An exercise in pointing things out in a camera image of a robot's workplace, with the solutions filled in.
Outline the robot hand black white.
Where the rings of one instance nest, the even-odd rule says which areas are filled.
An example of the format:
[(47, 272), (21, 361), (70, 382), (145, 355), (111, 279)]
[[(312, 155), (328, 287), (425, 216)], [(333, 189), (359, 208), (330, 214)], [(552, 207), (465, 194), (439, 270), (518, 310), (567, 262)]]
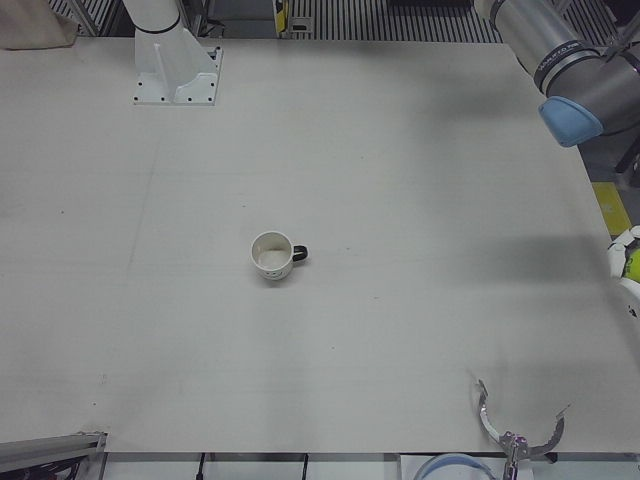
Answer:
[(610, 277), (624, 290), (627, 311), (639, 319), (639, 226), (624, 230), (607, 249)]

